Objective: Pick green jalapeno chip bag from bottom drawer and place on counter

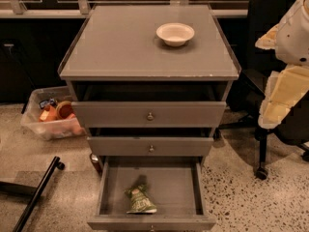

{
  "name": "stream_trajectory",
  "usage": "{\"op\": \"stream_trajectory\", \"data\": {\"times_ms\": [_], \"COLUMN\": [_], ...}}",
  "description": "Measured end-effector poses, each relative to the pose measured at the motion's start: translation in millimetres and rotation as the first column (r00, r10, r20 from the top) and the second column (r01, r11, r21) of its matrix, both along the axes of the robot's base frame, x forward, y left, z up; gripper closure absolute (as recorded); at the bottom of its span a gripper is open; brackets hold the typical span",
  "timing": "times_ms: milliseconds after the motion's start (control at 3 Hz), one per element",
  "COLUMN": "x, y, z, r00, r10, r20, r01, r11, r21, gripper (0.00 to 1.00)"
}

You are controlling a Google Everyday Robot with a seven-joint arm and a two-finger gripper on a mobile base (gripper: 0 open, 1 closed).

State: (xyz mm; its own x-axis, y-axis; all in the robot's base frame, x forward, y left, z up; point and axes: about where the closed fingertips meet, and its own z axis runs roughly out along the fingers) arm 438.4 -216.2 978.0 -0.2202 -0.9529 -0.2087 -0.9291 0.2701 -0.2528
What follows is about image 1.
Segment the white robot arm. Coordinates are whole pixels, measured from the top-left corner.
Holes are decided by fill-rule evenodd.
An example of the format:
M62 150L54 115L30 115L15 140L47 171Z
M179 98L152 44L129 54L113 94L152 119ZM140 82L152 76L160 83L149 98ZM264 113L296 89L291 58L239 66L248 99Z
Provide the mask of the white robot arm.
M255 42L260 49L274 49L286 64L267 79L258 124L274 129L309 91L309 0L296 0L278 24Z

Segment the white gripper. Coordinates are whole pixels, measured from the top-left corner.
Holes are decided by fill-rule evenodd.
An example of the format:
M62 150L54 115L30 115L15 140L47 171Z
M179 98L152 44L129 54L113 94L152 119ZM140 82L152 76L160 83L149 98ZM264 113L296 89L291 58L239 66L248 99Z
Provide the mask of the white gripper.
M274 25L255 42L257 48L275 49L276 57L288 65L272 72L267 80L266 97L260 107L258 124L274 129L309 91L309 9L307 0L297 0Z

